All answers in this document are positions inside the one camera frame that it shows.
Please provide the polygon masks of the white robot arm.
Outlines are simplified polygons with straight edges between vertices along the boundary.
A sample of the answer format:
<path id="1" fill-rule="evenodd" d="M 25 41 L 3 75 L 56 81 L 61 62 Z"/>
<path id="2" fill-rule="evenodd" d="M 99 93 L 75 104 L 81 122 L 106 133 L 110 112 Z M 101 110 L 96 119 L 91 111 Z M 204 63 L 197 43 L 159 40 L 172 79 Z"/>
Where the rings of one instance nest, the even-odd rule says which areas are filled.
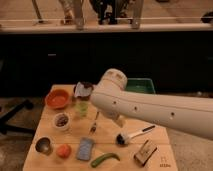
<path id="1" fill-rule="evenodd" d="M 127 81 L 122 71 L 108 69 L 91 103 L 112 120 L 124 115 L 213 140 L 213 99 L 129 92 Z"/>

